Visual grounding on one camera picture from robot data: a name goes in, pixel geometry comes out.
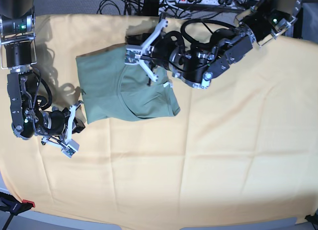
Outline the yellow table cloth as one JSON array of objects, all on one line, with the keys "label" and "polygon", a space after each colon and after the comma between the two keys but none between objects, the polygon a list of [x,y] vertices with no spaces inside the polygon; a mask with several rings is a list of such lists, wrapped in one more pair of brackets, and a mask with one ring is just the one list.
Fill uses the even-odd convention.
[{"label": "yellow table cloth", "polygon": [[0,72],[0,173],[38,212],[178,230],[296,217],[318,208],[318,46],[279,37],[206,90],[173,80],[176,117],[104,119],[72,158],[11,128]]}]

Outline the black clamp right corner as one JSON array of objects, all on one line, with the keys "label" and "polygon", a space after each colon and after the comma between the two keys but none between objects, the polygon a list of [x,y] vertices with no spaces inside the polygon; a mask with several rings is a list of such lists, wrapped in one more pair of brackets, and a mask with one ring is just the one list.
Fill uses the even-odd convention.
[{"label": "black clamp right corner", "polygon": [[313,225],[318,225],[318,214],[315,213],[314,215],[307,215],[305,216],[305,220]]}]

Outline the green T-shirt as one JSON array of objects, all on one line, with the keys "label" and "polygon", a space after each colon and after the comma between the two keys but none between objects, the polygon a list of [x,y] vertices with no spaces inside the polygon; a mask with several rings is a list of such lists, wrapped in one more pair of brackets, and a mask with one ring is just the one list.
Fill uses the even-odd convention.
[{"label": "green T-shirt", "polygon": [[180,107],[167,71],[155,68],[159,79],[150,82],[142,67],[124,63],[125,53],[125,45],[116,44],[76,57],[88,123],[176,116]]}]

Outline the white power strip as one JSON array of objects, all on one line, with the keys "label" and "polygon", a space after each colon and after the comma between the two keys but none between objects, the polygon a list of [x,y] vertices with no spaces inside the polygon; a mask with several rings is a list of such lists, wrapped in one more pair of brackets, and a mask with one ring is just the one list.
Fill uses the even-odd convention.
[{"label": "white power strip", "polygon": [[211,5],[211,6],[218,6],[218,5],[235,5],[233,0],[165,0],[175,5]]}]

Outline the black stand post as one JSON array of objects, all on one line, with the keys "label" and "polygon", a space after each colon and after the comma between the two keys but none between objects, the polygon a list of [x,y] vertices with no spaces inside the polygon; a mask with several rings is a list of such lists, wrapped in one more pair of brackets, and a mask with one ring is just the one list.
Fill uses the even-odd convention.
[{"label": "black stand post", "polygon": [[159,8],[161,7],[160,0],[134,0],[137,2],[138,8],[135,15],[157,17]]}]

